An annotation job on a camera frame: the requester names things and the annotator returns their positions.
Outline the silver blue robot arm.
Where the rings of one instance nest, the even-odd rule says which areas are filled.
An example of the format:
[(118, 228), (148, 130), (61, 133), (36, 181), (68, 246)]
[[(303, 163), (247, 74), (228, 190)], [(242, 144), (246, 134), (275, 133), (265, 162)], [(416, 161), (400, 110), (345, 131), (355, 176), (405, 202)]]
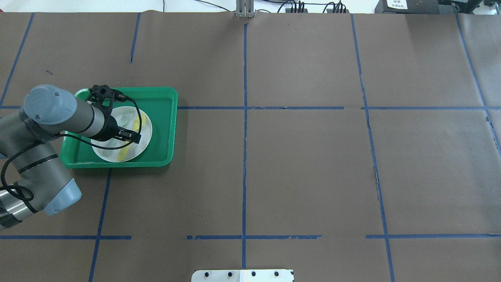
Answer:
[(115, 102), (133, 102), (107, 85), (89, 88), (85, 100), (53, 85), (34, 87), (20, 109), (1, 118), (1, 230), (39, 211), (54, 215), (82, 197), (51, 142), (63, 136), (92, 145), (117, 139), (139, 143), (141, 129), (127, 130), (112, 116)]

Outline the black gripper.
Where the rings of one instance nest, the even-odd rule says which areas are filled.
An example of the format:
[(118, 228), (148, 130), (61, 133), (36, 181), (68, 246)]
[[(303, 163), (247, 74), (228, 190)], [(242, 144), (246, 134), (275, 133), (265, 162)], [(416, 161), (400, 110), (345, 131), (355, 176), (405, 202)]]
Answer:
[(118, 124), (111, 110), (96, 110), (91, 129), (93, 135), (91, 139), (96, 141), (108, 141), (116, 136), (117, 140), (123, 142), (140, 143), (141, 134), (133, 130), (119, 130)]

